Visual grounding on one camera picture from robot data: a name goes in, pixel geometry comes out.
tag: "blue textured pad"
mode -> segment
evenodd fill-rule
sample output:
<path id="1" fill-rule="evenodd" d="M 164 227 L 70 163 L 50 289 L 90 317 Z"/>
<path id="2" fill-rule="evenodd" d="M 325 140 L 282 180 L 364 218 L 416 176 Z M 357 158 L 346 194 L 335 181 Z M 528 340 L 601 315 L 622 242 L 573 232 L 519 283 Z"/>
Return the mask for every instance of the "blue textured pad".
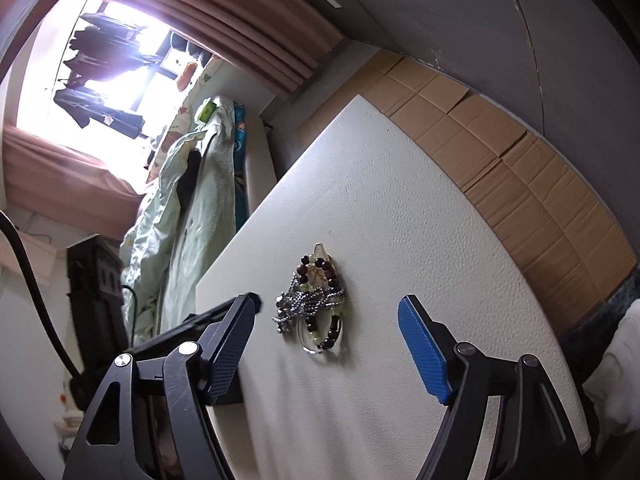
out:
<path id="1" fill-rule="evenodd" d="M 231 379 L 238 369 L 238 363 L 244 352 L 246 342 L 249 340 L 254 328 L 255 310 L 244 308 L 234 323 L 226 341 L 223 343 L 220 352 L 213 361 L 210 368 L 212 374 L 211 387 L 206 392 L 210 402 L 215 400 L 229 389 Z"/>
<path id="2" fill-rule="evenodd" d="M 447 362 L 408 298 L 398 304 L 398 325 L 424 387 L 447 404 L 454 393 L 447 379 Z"/>

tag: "white table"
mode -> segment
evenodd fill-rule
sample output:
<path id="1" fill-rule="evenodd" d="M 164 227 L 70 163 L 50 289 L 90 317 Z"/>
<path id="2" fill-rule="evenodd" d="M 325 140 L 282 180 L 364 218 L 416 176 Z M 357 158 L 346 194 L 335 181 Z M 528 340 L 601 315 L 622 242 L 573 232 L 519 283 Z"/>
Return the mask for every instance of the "white table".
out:
<path id="1" fill-rule="evenodd" d="M 271 320 L 274 299 L 316 242 L 334 258 L 351 302 L 335 356 L 306 354 Z M 415 479 L 444 408 L 425 391 L 398 329 L 398 301 L 409 293 L 487 355 L 537 355 L 580 448 L 590 444 L 558 342 L 520 271 L 462 192 L 362 97 L 209 269 L 197 309 L 248 290 L 264 301 L 240 365 L 255 464 L 242 409 L 214 417 L 239 480 Z M 473 479 L 484 478 L 493 442 L 492 400 Z"/>

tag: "pink curtain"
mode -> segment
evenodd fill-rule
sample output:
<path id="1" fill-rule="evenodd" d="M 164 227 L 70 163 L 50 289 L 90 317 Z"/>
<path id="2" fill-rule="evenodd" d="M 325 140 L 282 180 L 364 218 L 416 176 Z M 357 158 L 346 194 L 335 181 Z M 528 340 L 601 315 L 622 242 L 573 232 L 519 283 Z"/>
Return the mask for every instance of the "pink curtain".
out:
<path id="1" fill-rule="evenodd" d="M 108 0 L 141 10 L 287 98 L 342 34 L 303 0 Z"/>
<path id="2" fill-rule="evenodd" d="M 142 197 L 92 156 L 5 124 L 7 201 L 91 233 L 122 240 Z"/>

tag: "silver bolt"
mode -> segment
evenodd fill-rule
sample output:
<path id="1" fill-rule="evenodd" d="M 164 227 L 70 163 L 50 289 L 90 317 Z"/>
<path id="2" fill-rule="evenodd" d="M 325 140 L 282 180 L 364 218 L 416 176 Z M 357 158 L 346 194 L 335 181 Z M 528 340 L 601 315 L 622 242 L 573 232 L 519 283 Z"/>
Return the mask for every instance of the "silver bolt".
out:
<path id="1" fill-rule="evenodd" d="M 198 351 L 198 343 L 193 341 L 185 341 L 180 346 L 178 346 L 178 352 L 182 355 L 191 355 Z"/>
<path id="2" fill-rule="evenodd" d="M 122 368 L 123 366 L 127 366 L 131 362 L 131 355 L 120 354 L 118 357 L 116 357 L 113 360 L 113 362 L 115 363 L 116 366 Z"/>
<path id="3" fill-rule="evenodd" d="M 471 343 L 458 343 L 456 348 L 462 355 L 473 355 L 476 353 L 476 347 Z"/>
<path id="4" fill-rule="evenodd" d="M 540 364 L 540 361 L 538 361 L 538 358 L 535 355 L 531 355 L 531 354 L 526 354 L 522 358 L 522 362 L 527 366 L 530 366 L 531 368 L 535 368 Z"/>

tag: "pile of jewelry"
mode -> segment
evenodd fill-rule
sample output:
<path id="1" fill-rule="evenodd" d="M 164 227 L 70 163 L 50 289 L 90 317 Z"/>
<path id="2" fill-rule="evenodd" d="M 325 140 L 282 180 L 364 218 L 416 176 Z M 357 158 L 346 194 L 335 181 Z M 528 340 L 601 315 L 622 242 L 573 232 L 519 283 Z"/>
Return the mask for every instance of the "pile of jewelry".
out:
<path id="1" fill-rule="evenodd" d="M 333 348 L 339 338 L 344 302 L 344 289 L 334 264 L 322 244 L 317 244 L 313 254 L 300 258 L 289 290 L 276 298 L 278 311 L 272 319 L 278 325 L 278 333 L 295 331 L 302 347 L 309 353 L 318 354 Z M 331 311 L 331 324 L 324 339 L 318 335 L 317 318 L 317 314 L 323 310 Z M 300 334 L 298 327 L 302 319 L 314 349 L 305 344 L 306 338 Z"/>

